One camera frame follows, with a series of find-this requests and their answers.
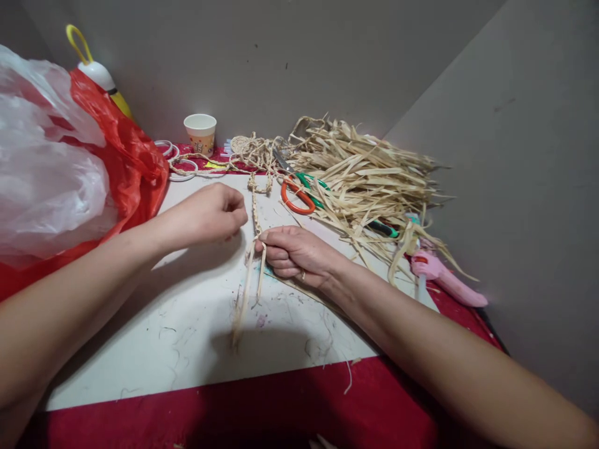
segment table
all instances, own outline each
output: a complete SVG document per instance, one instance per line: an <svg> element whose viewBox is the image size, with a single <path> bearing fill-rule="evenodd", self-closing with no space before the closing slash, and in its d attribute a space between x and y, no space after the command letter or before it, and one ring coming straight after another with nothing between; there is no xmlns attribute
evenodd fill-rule
<svg viewBox="0 0 599 449"><path fill-rule="evenodd" d="M224 175L171 183L162 210L218 180L244 193L250 215L247 179ZM270 198L258 195L264 229L296 223L278 197L278 190ZM347 256L355 253L323 225L300 219ZM265 278L256 305L250 298L238 353L231 351L234 303L243 291L252 238L250 222L239 238L173 253L138 280L121 311L61 372L46 404L51 413L35 417L21 444L235 447L266 437L275 445L302 447L316 432L341 447L436 442L430 410L438 407L422 407L419 397L426 394L378 357L359 330L275 279ZM386 278L383 263L374 257L369 262ZM409 270L406 260L401 264ZM413 283L398 273L399 288L414 297ZM457 321L495 343L475 314L447 296L422 301L459 315ZM350 370L352 386L344 394ZM402 420L399 430L396 418Z"/></svg>

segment red plastic bag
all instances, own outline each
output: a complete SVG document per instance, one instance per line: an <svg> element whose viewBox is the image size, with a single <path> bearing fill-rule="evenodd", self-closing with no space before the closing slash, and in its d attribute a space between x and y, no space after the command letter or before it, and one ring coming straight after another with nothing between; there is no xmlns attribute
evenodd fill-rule
<svg viewBox="0 0 599 449"><path fill-rule="evenodd" d="M119 222L98 241L83 242L54 257L16 269L0 263L0 301L88 253L111 237L154 217L166 194L168 163L153 141L113 103L110 96L79 70L71 72L73 99L100 126L106 146L99 148L65 137L102 159ZM58 123L66 128L68 123Z"/></svg>

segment orange scissor handle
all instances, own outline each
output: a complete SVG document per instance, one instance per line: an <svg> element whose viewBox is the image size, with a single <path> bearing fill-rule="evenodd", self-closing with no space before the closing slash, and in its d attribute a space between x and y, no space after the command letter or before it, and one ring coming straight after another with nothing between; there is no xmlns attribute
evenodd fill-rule
<svg viewBox="0 0 599 449"><path fill-rule="evenodd" d="M297 197L301 199L306 206L308 206L308 209L300 209L295 204L290 202L289 198L287 198L287 186L289 186L289 188L295 192L295 195L297 195ZM312 201L312 199L306 193L302 192L300 188L296 186L295 183L293 183L293 181L291 181L289 178L285 178L283 180L283 184L281 185L281 198L283 199L283 203L285 203L289 209L300 215L310 215L316 210L314 201Z"/></svg>

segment paper cup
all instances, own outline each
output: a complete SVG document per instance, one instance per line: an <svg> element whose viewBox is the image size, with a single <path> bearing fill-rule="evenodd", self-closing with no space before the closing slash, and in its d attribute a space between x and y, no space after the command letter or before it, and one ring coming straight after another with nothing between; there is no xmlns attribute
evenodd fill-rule
<svg viewBox="0 0 599 449"><path fill-rule="evenodd" d="M217 120L207 114L193 114L188 116L183 124L191 141L193 151L212 157L214 152L214 129Z"/></svg>

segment hand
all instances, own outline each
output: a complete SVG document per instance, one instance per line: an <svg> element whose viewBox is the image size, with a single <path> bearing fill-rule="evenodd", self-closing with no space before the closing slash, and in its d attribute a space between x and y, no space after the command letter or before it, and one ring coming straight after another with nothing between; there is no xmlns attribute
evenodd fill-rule
<svg viewBox="0 0 599 449"><path fill-rule="evenodd" d="M336 268L348 263L348 259L313 233L297 226L280 226L264 231L256 240L256 251L267 246L266 260L281 278L303 279L307 285L320 288Z"/></svg>
<svg viewBox="0 0 599 449"><path fill-rule="evenodd" d="M166 251L193 244L221 241L237 234L248 221L243 195L214 183L199 189L176 206L149 221Z"/></svg>

